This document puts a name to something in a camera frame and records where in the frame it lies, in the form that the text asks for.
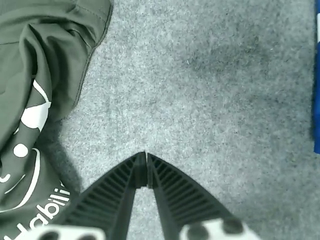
white lettering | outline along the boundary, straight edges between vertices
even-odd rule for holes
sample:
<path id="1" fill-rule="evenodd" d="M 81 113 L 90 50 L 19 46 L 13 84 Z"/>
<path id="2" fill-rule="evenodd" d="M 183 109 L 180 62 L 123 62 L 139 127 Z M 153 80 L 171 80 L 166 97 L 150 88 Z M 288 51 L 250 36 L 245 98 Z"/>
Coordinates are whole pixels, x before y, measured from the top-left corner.
<path id="1" fill-rule="evenodd" d="M 59 189 L 54 189 L 54 191 L 56 193 L 61 193 L 64 195 L 70 195 L 70 193 L 68 191 L 65 190 L 59 190 Z M 49 201 L 52 202 L 48 202 L 44 207 L 37 205 L 36 208 L 40 211 L 40 213 L 38 213 L 34 218 L 31 219 L 31 221 L 29 222 L 29 228 L 30 229 L 35 229 L 37 226 L 45 226 L 47 224 L 49 224 L 48 220 L 45 218 L 48 217 L 50 220 L 52 220 L 60 211 L 60 207 L 59 206 L 65 206 L 67 202 L 69 202 L 69 198 L 64 197 L 64 196 L 60 196 L 60 195 L 55 195 L 55 194 L 51 194 L 50 198 L 48 198 Z M 10 238 L 7 235 L 5 235 L 3 237 L 3 240 L 25 240 L 24 239 L 24 235 L 25 233 L 27 233 L 27 229 L 21 224 L 17 224 L 16 227 L 19 229 L 20 234 L 18 236 L 16 236 L 15 238 Z"/>
<path id="2" fill-rule="evenodd" d="M 16 236 L 16 238 L 14 238 L 13 240 L 22 240 L 23 239 L 23 236 L 28 232 L 27 229 L 25 229 L 24 226 L 22 226 L 21 223 L 19 223 L 17 226 L 16 226 L 19 230 L 20 230 L 20 233 L 18 236 Z M 4 236 L 3 237 L 3 240 L 12 240 L 10 237 L 8 236 Z"/>
<path id="3" fill-rule="evenodd" d="M 44 208 L 42 208 L 40 205 L 37 205 L 36 208 L 51 220 L 59 213 L 60 210 L 57 204 L 51 202 L 45 205 Z"/>
<path id="4" fill-rule="evenodd" d="M 35 228 L 36 228 L 36 222 L 37 222 L 38 220 L 41 221 L 41 226 L 47 225 L 47 224 L 49 223 L 49 222 L 47 221 L 47 219 L 44 218 L 44 216 L 42 216 L 40 213 L 38 213 L 38 214 L 36 215 L 36 217 L 33 218 L 33 219 L 30 221 L 29 226 L 30 226 L 31 229 L 35 229 Z"/>
<path id="5" fill-rule="evenodd" d="M 61 201 L 64 201 L 64 202 L 69 202 L 69 198 L 64 197 L 64 196 L 58 196 L 58 195 L 51 194 L 50 198 L 61 200 Z"/>

green garment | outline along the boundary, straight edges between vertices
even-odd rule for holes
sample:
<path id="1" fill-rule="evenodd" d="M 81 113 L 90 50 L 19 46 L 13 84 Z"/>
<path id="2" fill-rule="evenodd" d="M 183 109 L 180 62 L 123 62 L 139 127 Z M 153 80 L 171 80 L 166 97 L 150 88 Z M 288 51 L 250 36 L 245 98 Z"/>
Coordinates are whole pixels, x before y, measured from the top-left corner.
<path id="1" fill-rule="evenodd" d="M 73 199 L 37 147 L 77 104 L 109 0 L 0 1 L 0 240 L 50 223 Z"/>

white printed logo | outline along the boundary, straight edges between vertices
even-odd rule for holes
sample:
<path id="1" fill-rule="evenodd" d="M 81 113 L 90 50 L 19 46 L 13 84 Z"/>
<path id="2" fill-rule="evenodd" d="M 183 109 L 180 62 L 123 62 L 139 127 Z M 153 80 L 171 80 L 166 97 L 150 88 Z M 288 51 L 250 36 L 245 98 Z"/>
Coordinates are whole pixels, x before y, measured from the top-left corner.
<path id="1" fill-rule="evenodd" d="M 25 227 L 21 223 L 16 225 L 17 229 L 20 231 L 19 235 L 15 238 L 10 238 L 9 236 L 4 236 L 3 240 L 23 240 L 24 235 L 28 232 L 28 229 L 35 229 L 38 226 L 45 226 L 49 224 L 50 220 L 59 213 L 60 207 L 64 207 L 70 200 L 70 192 L 62 189 L 55 188 L 54 194 L 50 195 L 48 198 L 49 202 L 45 206 L 37 205 L 37 214 L 29 222 L 29 226 Z"/>
<path id="2" fill-rule="evenodd" d="M 34 193 L 36 185 L 37 185 L 37 182 L 38 182 L 38 178 L 39 178 L 39 175 L 40 175 L 40 151 L 38 149 L 36 149 L 36 148 L 32 148 L 32 149 L 35 150 L 36 156 L 35 156 L 35 164 L 34 164 L 33 176 L 32 176 L 32 179 L 31 179 L 31 183 L 30 183 L 29 189 L 26 192 L 25 196 L 23 197 L 22 201 L 16 207 L 0 211 L 0 213 L 4 213 L 4 212 L 8 212 L 8 211 L 11 211 L 11 210 L 14 210 L 14 209 L 21 208 L 23 205 L 25 205 L 27 203 L 27 201 L 31 198 L 32 194 Z"/>
<path id="3" fill-rule="evenodd" d="M 48 119 L 49 108 L 51 107 L 51 102 L 49 101 L 46 92 L 43 90 L 43 88 L 39 85 L 39 83 L 35 79 L 33 80 L 32 85 L 41 94 L 41 96 L 45 100 L 45 103 L 37 105 L 37 106 L 32 106 L 32 107 L 26 108 L 23 111 L 23 114 L 21 117 L 21 122 L 25 126 L 27 126 L 28 128 L 39 129 L 39 131 L 41 132 L 45 126 L 47 119 Z M 19 128 L 17 128 L 13 134 L 14 135 L 17 134 L 18 131 L 19 131 Z M 13 154 L 18 158 L 24 158 L 28 155 L 28 153 L 29 153 L 29 150 L 28 150 L 27 146 L 24 145 L 23 143 L 18 143 L 13 148 Z M 0 183 L 3 184 L 3 183 L 8 182 L 10 177 L 11 177 L 10 174 L 5 175 L 4 177 L 0 177 Z"/>
<path id="4" fill-rule="evenodd" d="M 39 129 L 41 132 L 47 121 L 49 108 L 51 107 L 51 102 L 49 101 L 45 91 L 37 83 L 36 80 L 33 81 L 33 87 L 42 95 L 42 97 L 45 100 L 45 103 L 26 108 L 23 111 L 21 122 L 28 128 Z"/>

blue object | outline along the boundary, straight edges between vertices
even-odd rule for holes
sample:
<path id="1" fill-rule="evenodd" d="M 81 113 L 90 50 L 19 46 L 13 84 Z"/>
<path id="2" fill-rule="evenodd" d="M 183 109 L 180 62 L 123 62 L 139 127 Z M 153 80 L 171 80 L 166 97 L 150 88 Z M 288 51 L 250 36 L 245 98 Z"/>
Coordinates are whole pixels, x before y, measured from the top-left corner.
<path id="1" fill-rule="evenodd" d="M 314 152 L 320 154 L 320 0 L 316 0 L 315 98 L 313 105 Z"/>

gray carpet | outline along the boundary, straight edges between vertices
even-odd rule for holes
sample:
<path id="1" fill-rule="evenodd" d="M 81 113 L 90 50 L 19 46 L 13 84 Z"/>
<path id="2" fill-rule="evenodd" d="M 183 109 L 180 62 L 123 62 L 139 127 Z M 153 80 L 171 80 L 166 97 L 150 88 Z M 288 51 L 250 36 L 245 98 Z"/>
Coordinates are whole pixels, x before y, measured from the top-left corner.
<path id="1" fill-rule="evenodd" d="M 263 239 L 320 240 L 314 0 L 114 0 L 78 106 L 42 135 L 83 191 L 139 151 L 186 172 Z M 140 190 L 129 240 L 162 240 Z"/>

